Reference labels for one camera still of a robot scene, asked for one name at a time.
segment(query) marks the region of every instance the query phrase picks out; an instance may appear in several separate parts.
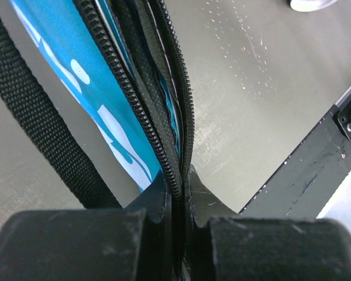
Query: bag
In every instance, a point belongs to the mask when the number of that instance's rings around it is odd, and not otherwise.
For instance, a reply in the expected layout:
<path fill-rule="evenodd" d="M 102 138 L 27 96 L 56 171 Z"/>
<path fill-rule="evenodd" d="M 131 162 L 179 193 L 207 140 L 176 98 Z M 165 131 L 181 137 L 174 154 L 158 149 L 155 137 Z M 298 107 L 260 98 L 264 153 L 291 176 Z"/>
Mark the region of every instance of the bag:
<path fill-rule="evenodd" d="M 34 44 L 145 190 L 171 190 L 176 276 L 194 141 L 190 83 L 162 0 L 11 0 Z M 86 208 L 121 207 L 20 56 L 0 20 L 0 96 Z"/>

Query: white object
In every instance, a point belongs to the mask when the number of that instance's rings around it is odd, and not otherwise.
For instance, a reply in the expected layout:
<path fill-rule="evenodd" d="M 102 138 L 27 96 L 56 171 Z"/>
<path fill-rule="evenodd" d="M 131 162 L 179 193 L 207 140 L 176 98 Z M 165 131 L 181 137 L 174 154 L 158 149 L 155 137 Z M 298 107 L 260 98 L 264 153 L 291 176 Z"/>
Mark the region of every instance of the white object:
<path fill-rule="evenodd" d="M 313 12 L 326 8 L 337 0 L 291 0 L 290 7 L 298 12 Z"/>

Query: black strap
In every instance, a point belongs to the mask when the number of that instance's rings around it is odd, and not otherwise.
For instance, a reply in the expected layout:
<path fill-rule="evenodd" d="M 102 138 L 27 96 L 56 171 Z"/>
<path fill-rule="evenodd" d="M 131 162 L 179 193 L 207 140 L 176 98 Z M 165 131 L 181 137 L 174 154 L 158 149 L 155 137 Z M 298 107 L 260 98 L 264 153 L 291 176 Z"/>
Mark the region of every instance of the black strap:
<path fill-rule="evenodd" d="M 22 59 L 1 20 L 0 97 L 85 208 L 121 208 Z"/>

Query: black fabric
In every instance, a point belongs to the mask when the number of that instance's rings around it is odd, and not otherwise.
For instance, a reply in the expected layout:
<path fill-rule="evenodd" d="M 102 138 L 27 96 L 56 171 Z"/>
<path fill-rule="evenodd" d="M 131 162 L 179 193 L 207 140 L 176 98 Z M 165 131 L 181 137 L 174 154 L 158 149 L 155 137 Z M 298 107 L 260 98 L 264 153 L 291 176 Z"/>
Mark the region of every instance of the black fabric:
<path fill-rule="evenodd" d="M 192 280 L 351 281 L 351 235 L 332 220 L 212 217 L 192 235 Z"/>
<path fill-rule="evenodd" d="M 164 44 L 164 50 L 170 65 L 172 79 L 177 88 L 177 98 L 183 119 L 183 157 L 181 161 L 182 179 L 186 179 L 192 157 L 194 144 L 194 103 L 191 96 L 191 86 L 188 78 L 183 55 L 171 24 L 168 10 L 163 0 L 148 0 L 157 23 L 157 31 Z"/>
<path fill-rule="evenodd" d="M 160 85 L 159 77 L 156 74 L 156 65 L 146 45 L 142 26 L 137 19 L 134 7 L 126 0 L 114 0 L 111 1 L 110 4 L 111 12 L 116 15 L 120 30 L 123 34 L 125 46 L 132 59 L 136 84 L 143 83 L 146 87 L 147 91 L 142 93 L 143 95 L 148 93 L 148 99 L 152 100 L 160 116 L 160 120 L 165 127 L 167 137 L 172 142 L 172 146 L 175 147 L 174 140 L 176 138 L 176 133 L 170 123 L 170 111 L 166 105 L 165 93 Z M 177 166 L 179 166 L 175 150 L 173 154 L 177 159 Z"/>
<path fill-rule="evenodd" d="M 121 208 L 32 75 L 0 20 L 0 97 L 86 208 Z"/>

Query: zipper teeth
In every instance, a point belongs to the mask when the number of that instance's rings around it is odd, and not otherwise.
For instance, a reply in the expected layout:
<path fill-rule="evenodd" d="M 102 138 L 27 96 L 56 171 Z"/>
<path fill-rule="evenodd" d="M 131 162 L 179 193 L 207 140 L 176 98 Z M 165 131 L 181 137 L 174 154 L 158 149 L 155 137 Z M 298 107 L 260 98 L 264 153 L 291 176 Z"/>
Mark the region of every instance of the zipper teeth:
<path fill-rule="evenodd" d="M 147 117 L 146 111 L 143 109 L 135 90 L 125 74 L 125 70 L 117 57 L 115 49 L 113 48 L 110 38 L 101 22 L 98 12 L 91 0 L 73 0 L 77 7 L 86 27 L 89 29 L 91 36 L 95 39 L 104 59 L 108 63 L 109 68 L 113 72 L 117 82 L 119 83 L 123 93 L 126 96 L 137 120 L 140 122 L 144 133 L 146 134 L 156 156 L 159 161 L 163 173 L 166 177 L 168 185 L 171 190 L 172 198 L 174 199 L 175 214 L 173 218 L 176 219 L 177 232 L 174 233 L 176 237 L 175 243 L 177 244 L 176 256 L 177 264 L 175 265 L 174 271 L 177 276 L 177 280 L 180 280 L 181 276 L 181 265 L 184 251 L 184 221 L 183 221 L 183 197 L 182 189 L 178 187 L 173 167 L 171 166 L 162 144 L 155 132 L 152 123 Z"/>
<path fill-rule="evenodd" d="M 145 110 L 143 109 L 126 73 L 120 63 L 117 54 L 111 44 L 109 36 L 104 29 L 103 24 L 99 18 L 97 10 L 91 0 L 74 1 L 77 4 L 77 9 L 79 10 L 83 20 L 85 21 L 87 27 L 90 29 L 93 37 L 96 39 L 101 52 L 104 54 L 104 58 L 111 68 L 117 82 L 121 86 L 123 93 L 126 96 L 130 106 L 133 109 L 136 118 L 140 122 L 156 156 L 160 162 L 161 168 L 165 176 L 167 177 L 167 182 L 172 191 L 172 196 L 181 203 L 181 190 L 177 187 L 177 181 L 173 172 L 173 168 L 164 152 L 162 144 L 149 121 Z"/>
<path fill-rule="evenodd" d="M 166 5 L 164 3 L 164 0 L 158 0 L 158 3 L 160 4 L 160 9 L 163 13 L 164 19 L 166 21 L 168 31 L 170 33 L 171 40 L 173 42 L 174 48 L 177 52 L 178 55 L 178 61 L 179 64 L 181 65 L 181 70 L 182 70 L 182 75 L 183 79 L 186 82 L 186 88 L 188 92 L 188 102 L 190 103 L 190 108 L 191 108 L 191 118 L 186 118 L 186 122 L 188 123 L 188 126 L 190 128 L 190 132 L 187 134 L 187 143 L 188 143 L 188 148 L 187 148 L 187 155 L 184 155 L 184 163 L 186 162 L 187 165 L 191 163 L 191 156 L 192 156 L 192 144 L 194 143 L 194 134 L 195 134 L 195 111 L 194 111 L 194 100 L 192 99 L 192 90 L 191 90 L 191 83 L 190 83 L 190 78 L 188 76 L 187 68 L 185 65 L 185 61 L 182 55 L 181 47 L 178 43 L 177 35 L 176 32 L 174 31 L 173 24 L 170 20 L 169 12 L 166 8 Z M 188 174 L 188 169 L 189 167 L 183 167 L 183 176 L 186 177 Z"/>

